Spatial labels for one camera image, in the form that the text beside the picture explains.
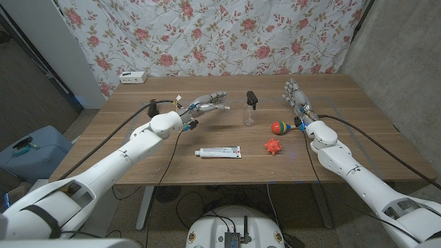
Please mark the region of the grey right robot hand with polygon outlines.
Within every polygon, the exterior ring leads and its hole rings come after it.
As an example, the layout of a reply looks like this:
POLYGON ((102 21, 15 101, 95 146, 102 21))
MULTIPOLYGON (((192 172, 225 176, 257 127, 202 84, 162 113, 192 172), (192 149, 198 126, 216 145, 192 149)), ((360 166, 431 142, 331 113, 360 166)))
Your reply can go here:
POLYGON ((304 131, 309 124, 319 120, 318 115, 313 110, 311 101, 304 92, 300 90, 294 78, 290 78, 290 81, 285 83, 284 89, 286 94, 283 94, 282 97, 294 109, 294 114, 296 115, 294 117, 294 125, 296 127, 304 131))

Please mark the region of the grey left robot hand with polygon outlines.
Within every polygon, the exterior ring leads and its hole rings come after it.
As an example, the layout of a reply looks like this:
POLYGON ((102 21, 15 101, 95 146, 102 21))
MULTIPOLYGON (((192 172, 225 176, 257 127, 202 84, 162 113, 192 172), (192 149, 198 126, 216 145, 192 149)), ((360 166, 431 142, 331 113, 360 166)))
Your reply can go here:
POLYGON ((183 131, 192 130, 198 125, 196 117, 204 115, 213 110, 229 110, 230 107, 224 105, 226 92, 215 92, 198 97, 187 107, 183 107, 178 114, 183 122, 183 131))

